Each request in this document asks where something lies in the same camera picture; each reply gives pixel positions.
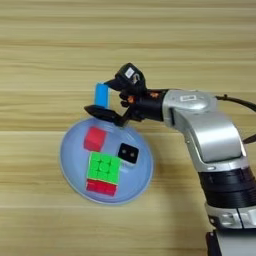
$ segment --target robotic arm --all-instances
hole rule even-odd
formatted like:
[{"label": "robotic arm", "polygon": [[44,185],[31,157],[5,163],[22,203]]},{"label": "robotic arm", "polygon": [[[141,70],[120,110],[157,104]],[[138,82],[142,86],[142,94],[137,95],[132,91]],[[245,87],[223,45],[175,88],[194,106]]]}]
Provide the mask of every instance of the robotic arm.
[{"label": "robotic arm", "polygon": [[127,111],[120,116],[91,105],[85,107],[89,114],[118,126],[146,118],[162,121],[184,135],[206,197],[209,221],[216,228],[206,235],[208,255],[256,255],[256,181],[239,132],[218,112],[217,98],[200,91],[149,90],[144,75],[131,63],[105,84],[121,92]]}]

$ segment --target blue bowl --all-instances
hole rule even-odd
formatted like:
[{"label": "blue bowl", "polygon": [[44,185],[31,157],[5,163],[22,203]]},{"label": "blue bowl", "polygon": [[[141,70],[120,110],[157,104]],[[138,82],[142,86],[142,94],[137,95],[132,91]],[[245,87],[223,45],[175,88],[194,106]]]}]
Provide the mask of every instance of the blue bowl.
[{"label": "blue bowl", "polygon": [[[83,142],[90,127],[107,131],[102,152],[116,156],[121,143],[139,149],[135,165],[122,162],[120,180],[115,196],[108,196],[85,189],[86,173],[90,151]],[[153,176],[153,156],[146,141],[131,127],[119,128],[112,123],[96,118],[83,120],[72,126],[65,134],[60,148],[60,165],[70,186],[80,195],[97,203],[118,205],[140,196],[148,187]]]}]

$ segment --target red cube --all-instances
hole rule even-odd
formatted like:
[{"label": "red cube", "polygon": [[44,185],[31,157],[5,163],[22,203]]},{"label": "red cube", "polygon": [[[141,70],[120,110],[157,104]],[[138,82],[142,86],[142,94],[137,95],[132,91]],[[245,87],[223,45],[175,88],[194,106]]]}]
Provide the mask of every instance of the red cube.
[{"label": "red cube", "polygon": [[109,196],[114,196],[116,193],[116,189],[117,189],[117,185],[108,183],[104,194]]},{"label": "red cube", "polygon": [[96,192],[97,191],[97,181],[96,180],[87,179],[86,190]]},{"label": "red cube", "polygon": [[106,138],[107,132],[97,127],[91,127],[84,139],[84,148],[90,151],[100,152]]},{"label": "red cube", "polygon": [[105,190],[106,190],[107,184],[108,183],[106,183],[104,181],[98,180],[97,181],[97,192],[101,193],[101,194],[105,194]]}]

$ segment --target wood grain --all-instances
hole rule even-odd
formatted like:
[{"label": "wood grain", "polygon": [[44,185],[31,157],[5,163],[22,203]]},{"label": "wood grain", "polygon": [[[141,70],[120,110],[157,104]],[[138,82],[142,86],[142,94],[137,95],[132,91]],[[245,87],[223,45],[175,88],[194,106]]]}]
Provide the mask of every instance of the wood grain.
[{"label": "wood grain", "polygon": [[[87,118],[94,84],[126,62],[148,87],[256,99],[255,0],[0,0],[1,255],[206,255],[211,230],[182,136],[131,124],[149,142],[155,175],[136,201],[91,203],[63,178],[65,131]],[[111,107],[119,112],[116,93]],[[243,137],[253,112],[220,103]],[[247,147],[256,170],[255,145]]]}]

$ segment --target black block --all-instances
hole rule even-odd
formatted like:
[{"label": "black block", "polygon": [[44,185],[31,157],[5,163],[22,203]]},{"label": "black block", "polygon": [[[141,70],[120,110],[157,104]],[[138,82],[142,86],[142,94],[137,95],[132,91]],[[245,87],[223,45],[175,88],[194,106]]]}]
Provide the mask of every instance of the black block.
[{"label": "black block", "polygon": [[136,164],[139,149],[131,145],[122,143],[118,151],[118,157],[132,164]]}]

